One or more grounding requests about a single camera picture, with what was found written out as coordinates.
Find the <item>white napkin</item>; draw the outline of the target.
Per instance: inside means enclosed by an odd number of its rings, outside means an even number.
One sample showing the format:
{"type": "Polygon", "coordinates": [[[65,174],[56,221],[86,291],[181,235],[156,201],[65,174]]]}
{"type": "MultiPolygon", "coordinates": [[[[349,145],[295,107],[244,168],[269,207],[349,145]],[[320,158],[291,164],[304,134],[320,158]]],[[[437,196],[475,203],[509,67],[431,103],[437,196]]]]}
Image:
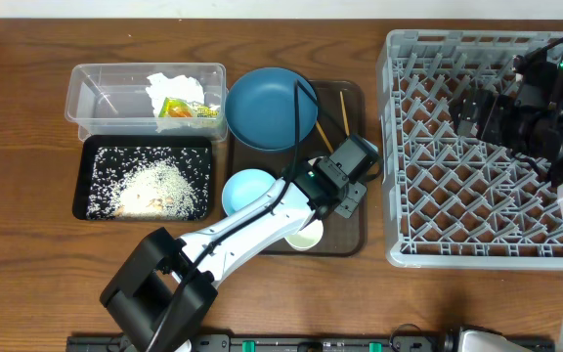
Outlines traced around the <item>white napkin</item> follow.
{"type": "Polygon", "coordinates": [[[152,112],[156,121],[156,131],[174,129],[178,122],[192,118],[159,117],[160,109],[166,98],[177,98],[187,102],[197,102],[203,104],[203,87],[199,81],[186,75],[178,75],[168,78],[163,73],[154,73],[147,77],[150,86],[146,92],[152,101],[152,112]]]}

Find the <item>green snack wrapper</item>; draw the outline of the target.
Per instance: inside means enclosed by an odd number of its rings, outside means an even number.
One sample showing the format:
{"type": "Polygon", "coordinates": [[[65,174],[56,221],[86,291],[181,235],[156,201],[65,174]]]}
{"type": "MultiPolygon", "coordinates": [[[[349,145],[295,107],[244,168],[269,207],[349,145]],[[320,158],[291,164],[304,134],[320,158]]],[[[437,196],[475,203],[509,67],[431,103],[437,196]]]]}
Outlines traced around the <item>green snack wrapper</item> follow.
{"type": "Polygon", "coordinates": [[[218,108],[212,108],[197,102],[187,102],[177,98],[166,98],[158,116],[174,118],[214,118],[218,114],[218,108]]]}

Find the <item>light blue bowl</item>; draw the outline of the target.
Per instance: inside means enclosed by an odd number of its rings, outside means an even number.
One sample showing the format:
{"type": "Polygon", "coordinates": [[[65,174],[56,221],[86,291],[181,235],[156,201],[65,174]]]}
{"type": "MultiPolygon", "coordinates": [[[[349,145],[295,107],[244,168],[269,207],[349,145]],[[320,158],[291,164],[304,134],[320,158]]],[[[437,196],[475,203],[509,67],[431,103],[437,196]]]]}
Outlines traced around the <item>light blue bowl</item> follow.
{"type": "Polygon", "coordinates": [[[243,209],[264,195],[276,179],[260,169],[245,169],[234,174],[222,192],[222,206],[227,215],[243,209]]]}

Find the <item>white pink bowl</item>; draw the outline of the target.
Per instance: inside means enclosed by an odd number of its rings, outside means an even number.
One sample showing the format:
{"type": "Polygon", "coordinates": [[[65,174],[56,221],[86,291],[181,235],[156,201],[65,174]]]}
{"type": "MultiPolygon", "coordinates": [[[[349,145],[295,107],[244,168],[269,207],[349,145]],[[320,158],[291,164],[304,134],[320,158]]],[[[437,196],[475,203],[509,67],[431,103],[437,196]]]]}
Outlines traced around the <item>white pink bowl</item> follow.
{"type": "Polygon", "coordinates": [[[326,155],[323,155],[309,159],[308,164],[314,172],[325,173],[329,169],[331,162],[326,155]]]}

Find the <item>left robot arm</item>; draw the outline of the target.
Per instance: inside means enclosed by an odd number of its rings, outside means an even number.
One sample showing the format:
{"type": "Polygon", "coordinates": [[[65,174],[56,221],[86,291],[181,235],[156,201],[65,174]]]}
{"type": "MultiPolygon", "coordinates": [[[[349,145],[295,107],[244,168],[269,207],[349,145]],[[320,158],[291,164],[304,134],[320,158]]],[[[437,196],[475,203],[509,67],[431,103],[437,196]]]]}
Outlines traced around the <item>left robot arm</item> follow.
{"type": "Polygon", "coordinates": [[[188,350],[219,285],[269,245],[331,212],[350,216],[383,161],[352,134],[330,155],[295,159],[257,200],[202,230],[145,236],[100,301],[139,351],[188,350]]]}

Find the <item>small white cup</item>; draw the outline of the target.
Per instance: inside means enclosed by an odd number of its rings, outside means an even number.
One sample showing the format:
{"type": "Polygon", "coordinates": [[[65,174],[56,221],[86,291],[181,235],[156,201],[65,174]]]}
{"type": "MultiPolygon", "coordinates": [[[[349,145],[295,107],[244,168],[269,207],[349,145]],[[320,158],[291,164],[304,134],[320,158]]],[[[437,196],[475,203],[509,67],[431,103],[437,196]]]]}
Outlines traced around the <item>small white cup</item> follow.
{"type": "Polygon", "coordinates": [[[324,230],[323,222],[315,220],[296,234],[287,236],[285,240],[293,249],[306,251],[320,242],[324,230]]]}

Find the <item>rice food waste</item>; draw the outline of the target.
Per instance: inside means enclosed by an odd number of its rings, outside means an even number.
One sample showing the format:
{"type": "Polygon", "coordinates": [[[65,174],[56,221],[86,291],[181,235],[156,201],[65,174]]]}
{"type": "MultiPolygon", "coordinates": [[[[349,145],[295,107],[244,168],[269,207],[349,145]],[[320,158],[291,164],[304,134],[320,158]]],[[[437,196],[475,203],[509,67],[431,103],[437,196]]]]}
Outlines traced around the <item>rice food waste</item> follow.
{"type": "Polygon", "coordinates": [[[87,220],[196,221],[208,213],[206,147],[100,147],[92,156],[87,220]]]}

